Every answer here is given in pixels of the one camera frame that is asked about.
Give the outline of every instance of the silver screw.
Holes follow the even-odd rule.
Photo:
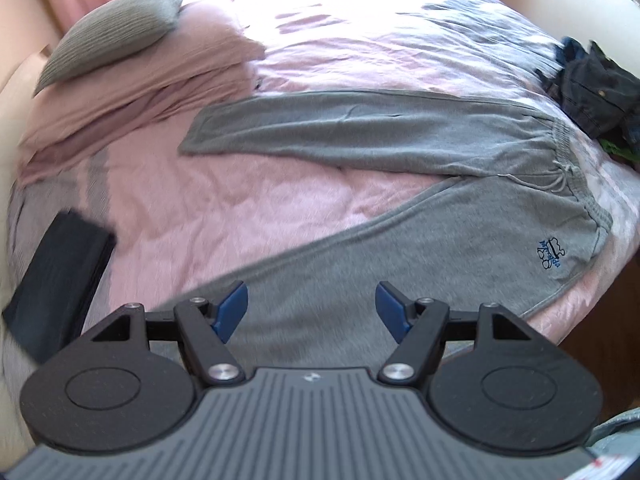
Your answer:
[[[219,365],[213,365],[209,368],[209,377],[217,381],[230,381],[240,375],[240,370],[237,366],[233,366],[229,363],[220,363]]]
[[[392,363],[382,368],[382,373],[394,381],[404,381],[413,377],[415,370],[404,363]]]
[[[307,383],[315,383],[316,381],[319,381],[320,379],[322,379],[322,375],[317,374],[316,372],[311,372],[309,374],[303,375],[302,378]]]

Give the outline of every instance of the light blue cloth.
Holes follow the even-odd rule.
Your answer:
[[[594,428],[586,445],[596,455],[640,456],[640,408]]]

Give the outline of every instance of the embroidered logo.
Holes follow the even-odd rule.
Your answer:
[[[565,254],[555,237],[538,243],[538,257],[542,260],[542,266],[545,269],[550,269],[551,266],[560,267],[560,256]]]

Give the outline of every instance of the gray pillow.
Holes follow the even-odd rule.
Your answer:
[[[178,23],[182,0],[112,0],[71,27],[42,70],[34,95],[152,45]]]

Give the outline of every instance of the small logo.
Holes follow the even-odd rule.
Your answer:
[[[565,254],[560,242],[555,237],[538,243],[538,257],[542,260],[542,266],[547,270],[551,266],[560,267],[560,256]]]
[[[309,374],[304,374],[302,378],[307,383],[317,383],[320,379],[322,379],[322,375],[316,374],[315,372],[311,372]]]

